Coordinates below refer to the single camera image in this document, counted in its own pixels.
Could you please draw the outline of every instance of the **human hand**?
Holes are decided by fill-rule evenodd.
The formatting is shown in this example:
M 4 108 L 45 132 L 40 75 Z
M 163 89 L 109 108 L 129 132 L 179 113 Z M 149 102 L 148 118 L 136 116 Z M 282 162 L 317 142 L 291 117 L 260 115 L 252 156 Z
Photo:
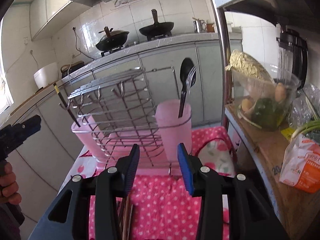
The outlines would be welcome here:
M 5 175 L 0 177 L 0 185 L 3 187 L 0 191 L 0 199 L 6 197 L 10 204 L 18 205 L 21 202 L 21 195 L 17 193 L 19 186 L 10 163 L 4 166 L 4 172 Z

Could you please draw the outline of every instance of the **metal screw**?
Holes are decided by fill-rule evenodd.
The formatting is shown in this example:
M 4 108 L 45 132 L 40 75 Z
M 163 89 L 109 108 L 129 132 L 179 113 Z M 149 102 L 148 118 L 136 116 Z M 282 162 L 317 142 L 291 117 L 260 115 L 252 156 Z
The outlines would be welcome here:
M 237 179 L 239 180 L 245 180 L 245 176 L 243 174 L 238 174 Z
M 81 176 L 80 175 L 75 175 L 75 176 L 72 177 L 72 181 L 73 182 L 78 182 L 80 180 L 81 180 Z
M 108 169 L 108 173 L 115 173 L 115 172 L 117 172 L 117 168 L 116 167 L 110 167 Z
M 202 167 L 200 168 L 200 170 L 201 170 L 203 173 L 207 173 L 207 172 L 210 171 L 210 168 L 207 167 L 207 166 L 202 166 Z

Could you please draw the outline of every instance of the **blue gripper pad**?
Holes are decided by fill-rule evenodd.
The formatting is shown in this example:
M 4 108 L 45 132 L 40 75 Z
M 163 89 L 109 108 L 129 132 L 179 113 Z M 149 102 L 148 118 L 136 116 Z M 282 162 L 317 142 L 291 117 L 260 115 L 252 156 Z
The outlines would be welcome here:
M 189 161 L 189 156 L 183 143 L 178 145 L 178 161 L 186 190 L 192 196 L 195 188 L 193 185 L 193 169 Z

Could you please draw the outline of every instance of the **green onion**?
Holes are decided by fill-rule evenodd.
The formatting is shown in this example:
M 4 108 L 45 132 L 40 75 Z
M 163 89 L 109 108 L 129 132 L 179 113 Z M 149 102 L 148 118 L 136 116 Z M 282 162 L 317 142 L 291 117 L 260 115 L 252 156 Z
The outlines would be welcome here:
M 301 133 L 306 134 L 313 130 L 319 130 L 319 129 L 320 129 L 320 120 L 307 122 L 294 131 L 294 133 L 291 135 L 290 142 L 292 142 L 293 139 L 295 139 Z

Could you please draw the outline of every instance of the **frying pan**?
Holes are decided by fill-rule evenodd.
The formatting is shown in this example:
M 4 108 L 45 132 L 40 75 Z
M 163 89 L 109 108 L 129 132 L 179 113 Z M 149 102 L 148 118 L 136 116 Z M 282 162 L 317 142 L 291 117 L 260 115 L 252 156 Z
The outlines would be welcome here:
M 109 30 L 108 27 L 104 27 L 104 30 L 99 32 L 99 33 L 105 32 L 106 35 L 104 35 L 99 41 L 99 43 L 96 45 L 98 50 L 109 51 L 125 44 L 125 42 L 128 39 L 129 32 L 112 31 L 112 30 L 113 28 Z
M 152 9 L 151 13 L 155 23 L 153 25 L 149 25 L 147 27 L 141 28 L 139 32 L 142 35 L 147 37 L 148 36 L 155 37 L 155 36 L 164 35 L 173 29 L 173 26 L 174 26 L 173 22 L 164 22 L 164 23 L 158 22 L 158 12 L 156 9 Z

